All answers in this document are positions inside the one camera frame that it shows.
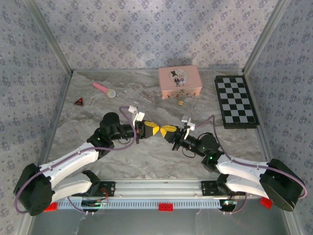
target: pink box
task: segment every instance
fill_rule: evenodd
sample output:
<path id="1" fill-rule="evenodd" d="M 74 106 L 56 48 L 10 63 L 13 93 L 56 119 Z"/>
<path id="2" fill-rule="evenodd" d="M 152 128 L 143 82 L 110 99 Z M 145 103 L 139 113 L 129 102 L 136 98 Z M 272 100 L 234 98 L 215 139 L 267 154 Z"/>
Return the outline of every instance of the pink box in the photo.
<path id="1" fill-rule="evenodd" d="M 200 95 L 202 82 L 197 66 L 176 66 L 158 69 L 162 99 L 178 97 L 180 93 L 185 96 Z"/>

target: black and white checkered board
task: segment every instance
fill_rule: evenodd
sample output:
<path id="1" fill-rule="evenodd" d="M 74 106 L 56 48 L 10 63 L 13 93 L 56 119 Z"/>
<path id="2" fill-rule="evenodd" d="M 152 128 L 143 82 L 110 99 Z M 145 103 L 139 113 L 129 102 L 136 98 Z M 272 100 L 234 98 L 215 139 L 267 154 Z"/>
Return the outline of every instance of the black and white checkered board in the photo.
<path id="1" fill-rule="evenodd" d="M 259 125 L 244 76 L 216 76 L 215 86 L 225 129 Z"/>

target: red block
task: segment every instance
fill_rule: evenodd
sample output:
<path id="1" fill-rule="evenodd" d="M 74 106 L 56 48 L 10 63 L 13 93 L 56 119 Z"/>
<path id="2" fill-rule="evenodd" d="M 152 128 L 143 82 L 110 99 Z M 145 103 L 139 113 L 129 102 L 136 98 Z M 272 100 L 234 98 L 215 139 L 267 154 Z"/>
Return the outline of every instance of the red block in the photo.
<path id="1" fill-rule="evenodd" d="M 267 209 L 270 209 L 270 208 L 272 207 L 272 205 L 273 205 L 272 201 L 269 200 L 269 199 L 267 199 L 267 198 L 265 198 L 265 197 L 263 197 L 263 198 L 261 199 L 260 203 L 261 203 L 263 206 L 265 206 Z"/>
<path id="2" fill-rule="evenodd" d="M 172 212 L 174 210 L 173 203 L 159 203 L 158 211 L 160 212 Z"/>
<path id="3" fill-rule="evenodd" d="M 46 212 L 53 212 L 56 211 L 58 209 L 58 203 L 57 202 L 53 202 L 51 203 L 44 211 Z"/>

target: gray marble table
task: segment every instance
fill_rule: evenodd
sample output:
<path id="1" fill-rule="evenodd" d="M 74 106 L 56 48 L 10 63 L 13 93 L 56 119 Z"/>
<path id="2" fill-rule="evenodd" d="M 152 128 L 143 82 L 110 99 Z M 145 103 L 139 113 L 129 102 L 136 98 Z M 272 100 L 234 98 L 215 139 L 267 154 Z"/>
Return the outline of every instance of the gray marble table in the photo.
<path id="1" fill-rule="evenodd" d="M 183 106 L 175 99 L 162 100 L 157 70 L 120 70 L 120 71 L 76 71 L 70 82 L 62 114 L 48 161 L 52 161 L 74 150 L 89 138 L 105 113 L 119 113 L 118 108 L 134 105 L 145 113 L 145 119 L 163 125 L 182 126 L 183 115 L 192 113 L 192 121 L 199 125 L 210 115 L 216 116 L 217 133 L 222 145 L 235 157 L 263 161 L 254 129 L 224 129 L 218 98 L 214 85 L 216 75 L 236 74 L 236 71 L 202 70 L 203 82 L 201 95 L 195 100 L 187 98 Z M 108 88 L 114 88 L 115 98 L 108 98 L 93 87 L 97 82 Z M 80 97 L 83 107 L 73 105 Z M 119 113 L 122 122 L 126 120 Z M 212 123 L 191 134 L 198 136 L 203 132 L 213 133 Z M 116 143 L 116 148 L 123 147 Z M 171 151 L 172 145 L 162 135 L 141 140 L 125 151 L 112 151 L 100 160 L 85 166 L 101 179 L 215 179 L 216 173 L 210 173 L 201 165 L 201 157 L 189 159 L 181 150 Z"/>

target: floral wallpaper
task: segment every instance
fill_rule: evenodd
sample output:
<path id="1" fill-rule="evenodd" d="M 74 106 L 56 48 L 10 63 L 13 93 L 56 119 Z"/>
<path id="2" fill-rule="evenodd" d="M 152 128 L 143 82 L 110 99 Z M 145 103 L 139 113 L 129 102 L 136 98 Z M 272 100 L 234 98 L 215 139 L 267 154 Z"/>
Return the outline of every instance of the floral wallpaper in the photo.
<path id="1" fill-rule="evenodd" d="M 68 78 L 22 0 L 0 1 L 0 234 L 15 234 L 13 189 L 51 135 Z"/>
<path id="2" fill-rule="evenodd" d="M 242 68 L 277 0 L 37 0 L 73 69 Z"/>
<path id="3" fill-rule="evenodd" d="M 248 75 L 273 156 L 304 180 L 303 226 L 313 234 L 313 2 L 291 1 Z"/>

